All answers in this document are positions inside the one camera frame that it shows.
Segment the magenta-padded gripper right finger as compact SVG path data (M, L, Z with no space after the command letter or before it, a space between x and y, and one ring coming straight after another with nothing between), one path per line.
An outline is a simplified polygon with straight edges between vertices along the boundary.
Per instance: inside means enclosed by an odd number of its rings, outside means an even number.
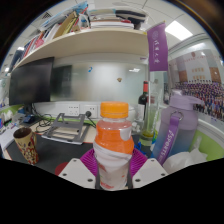
M139 150L133 150L129 163L129 189L141 188L167 175L168 173L155 158L147 158Z

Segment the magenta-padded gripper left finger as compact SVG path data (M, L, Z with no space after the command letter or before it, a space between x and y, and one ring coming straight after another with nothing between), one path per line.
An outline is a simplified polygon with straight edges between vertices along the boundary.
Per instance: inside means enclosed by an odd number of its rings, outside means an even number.
M88 150L80 159L72 158L59 176L80 187L99 188L98 164L94 150Z

